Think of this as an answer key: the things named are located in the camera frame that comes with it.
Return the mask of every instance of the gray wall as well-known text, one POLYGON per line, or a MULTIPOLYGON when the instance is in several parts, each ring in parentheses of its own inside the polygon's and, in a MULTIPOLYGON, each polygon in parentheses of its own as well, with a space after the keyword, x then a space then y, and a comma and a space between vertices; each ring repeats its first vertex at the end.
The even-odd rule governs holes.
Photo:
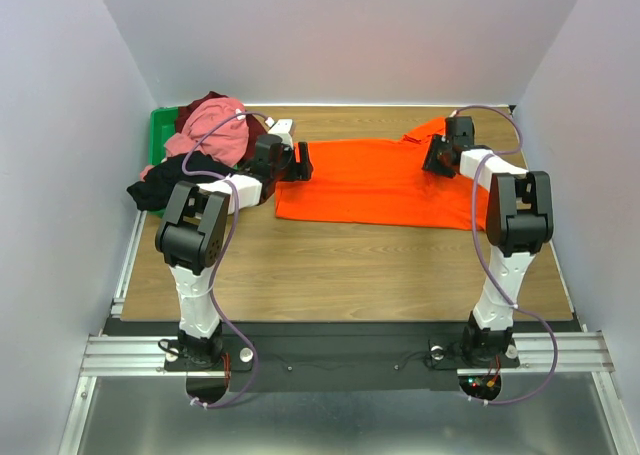
POLYGON ((156 100, 515 103, 576 0, 105 0, 156 100))
POLYGON ((602 329, 640 433, 640 5, 579 0, 516 109, 551 174, 555 243, 576 309, 602 329))
POLYGON ((0 452, 57 453, 154 101, 101 0, 0 0, 0 452))

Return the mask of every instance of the wooden tabletop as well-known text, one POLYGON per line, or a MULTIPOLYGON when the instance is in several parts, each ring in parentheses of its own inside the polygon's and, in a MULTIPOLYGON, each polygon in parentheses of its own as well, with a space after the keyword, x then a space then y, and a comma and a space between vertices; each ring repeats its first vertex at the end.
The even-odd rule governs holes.
MULTIPOLYGON (((451 108, 255 107, 293 118, 297 140, 399 139, 451 108)), ((476 141, 515 145, 512 128, 487 111, 470 111, 476 141)), ((524 167, 520 155, 506 157, 524 167)), ((173 277, 154 246, 160 219, 148 215, 123 320, 179 320, 173 277)), ((488 258, 488 243, 484 243, 488 258)), ((244 209, 215 293, 235 320, 466 320, 484 274, 468 231, 275 218, 273 199, 244 209)), ((525 277, 520 305, 551 320, 572 317, 549 245, 525 277)))

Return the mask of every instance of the purple cable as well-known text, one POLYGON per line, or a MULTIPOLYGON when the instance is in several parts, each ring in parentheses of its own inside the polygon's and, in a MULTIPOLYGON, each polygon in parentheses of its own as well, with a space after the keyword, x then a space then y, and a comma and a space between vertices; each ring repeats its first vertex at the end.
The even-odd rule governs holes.
POLYGON ((220 318, 222 318, 222 321, 226 323, 227 326, 238 336, 238 338, 240 338, 240 340, 242 340, 242 342, 249 348, 249 350, 253 352, 253 360, 254 360, 253 369, 251 370, 251 377, 249 377, 249 380, 244 385, 244 387, 242 387, 242 389, 238 393, 233 395, 228 400, 225 400, 219 403, 207 404, 207 403, 201 402, 198 398, 191 398, 192 404, 202 407, 204 409, 225 408, 233 405, 236 400, 242 397, 251 388, 251 386, 254 384, 256 380, 258 371, 260 370, 260 359, 258 358, 258 351, 256 350, 256 347, 253 345, 253 343, 251 343, 251 341, 247 338, 247 336, 244 333, 242 333, 240 329, 237 328, 231 322, 231 320, 229 320, 229 318, 227 318, 227 316, 224 314, 224 312, 220 308, 220 305, 216 300, 215 294, 213 293, 213 283, 215 281, 216 274, 218 273, 218 268, 220 268, 220 263, 222 262, 224 255, 227 253, 227 249, 229 248, 229 244, 231 243, 233 234, 236 232, 236 227, 238 226, 238 217, 239 217, 239 211, 240 211, 240 208, 239 208, 240 196, 238 195, 238 189, 231 181, 227 180, 224 175, 220 175, 219 173, 209 172, 205 170, 190 171, 189 169, 187 169, 187 163, 189 162, 191 155, 193 154, 193 152, 195 152, 198 149, 200 145, 202 145, 202 142, 204 142, 215 131, 219 130, 220 127, 222 127, 225 123, 228 123, 231 120, 235 120, 238 116, 242 116, 242 115, 245 115, 245 116, 257 115, 259 117, 264 118, 265 120, 269 118, 265 114, 260 112, 239 112, 230 117, 227 117, 224 120, 222 120, 220 123, 218 123, 215 127, 213 127, 211 130, 209 130, 207 133, 205 133, 202 136, 202 138, 200 138, 200 140, 198 140, 198 142, 193 146, 193 148, 189 151, 189 153, 187 153, 187 155, 184 157, 184 160, 182 161, 182 172, 185 175, 190 175, 190 176, 204 175, 204 176, 218 178, 231 187, 231 195, 233 198, 233 221, 231 223, 231 228, 229 229, 229 235, 227 235, 227 239, 224 241, 224 244, 222 245, 222 249, 220 250, 220 255, 218 256, 216 263, 213 265, 213 271, 211 272, 209 287, 211 291, 211 302, 213 303, 213 306, 215 307, 216 312, 218 312, 218 315, 220 315, 220 318))
POLYGON ((498 290, 498 292, 500 293, 500 295, 502 296, 502 298, 504 299, 504 301, 510 305, 515 311, 523 313, 531 318, 535 318, 537 321, 540 322, 540 324, 542 325, 542 327, 549 333, 549 337, 551 338, 551 344, 553 345, 553 361, 551 362, 551 368, 549 369, 549 373, 547 374, 547 376, 545 377, 545 379, 543 380, 543 382, 540 384, 540 386, 538 388, 536 388, 534 391, 528 393, 527 395, 523 395, 521 397, 517 397, 517 398, 513 398, 511 400, 502 400, 502 401, 487 401, 485 400, 484 402, 486 402, 489 405, 511 405, 513 403, 518 403, 518 402, 523 402, 525 400, 528 400, 532 397, 535 397, 537 394, 539 394, 540 392, 542 392, 542 390, 544 390, 546 388, 546 386, 549 384, 549 382, 551 381, 551 379, 553 378, 553 374, 556 371, 556 367, 558 366, 558 341, 556 339, 555 334, 553 333, 553 329, 551 328, 551 326, 547 323, 547 321, 542 318, 540 315, 538 315, 537 313, 534 312, 530 312, 529 310, 525 310, 523 308, 519 308, 516 303, 514 303, 513 300, 511 300, 511 298, 509 297, 509 295, 507 295, 507 293, 504 291, 504 289, 500 286, 500 282, 498 282, 498 280, 493 276, 493 274, 491 273, 491 270, 489 269, 489 265, 487 265, 486 260, 484 259, 484 256, 482 255, 482 249, 480 247, 480 240, 478 238, 478 224, 476 221, 476 213, 477 213, 477 199, 478 199, 478 185, 479 185, 479 180, 480 180, 480 173, 482 172, 482 169, 484 168, 485 164, 487 163, 487 161, 493 157, 494 155, 513 155, 515 153, 519 153, 522 150, 522 133, 520 132, 520 129, 518 128, 518 126, 516 125, 516 123, 513 121, 513 119, 511 117, 509 117, 508 115, 505 115, 503 112, 501 112, 500 110, 497 110, 493 107, 487 107, 485 105, 469 105, 467 107, 463 107, 460 108, 458 110, 456 110, 454 112, 454 117, 458 116, 458 114, 464 110, 470 110, 472 108, 480 108, 483 110, 490 110, 492 112, 497 113, 498 115, 500 115, 501 117, 505 118, 510 124, 511 126, 514 128, 514 130, 516 131, 516 135, 518 137, 518 146, 512 150, 505 150, 505 151, 497 151, 494 153, 490 153, 487 156, 485 156, 480 163, 478 164, 478 168, 476 169, 476 173, 473 177, 473 187, 471 190, 471 234, 473 235, 473 246, 476 249, 476 255, 478 255, 478 260, 480 261, 480 265, 482 265, 483 270, 485 271, 485 273, 487 274, 487 277, 489 278, 489 280, 491 280, 491 283, 493 283, 493 285, 496 287, 496 290, 498 290))

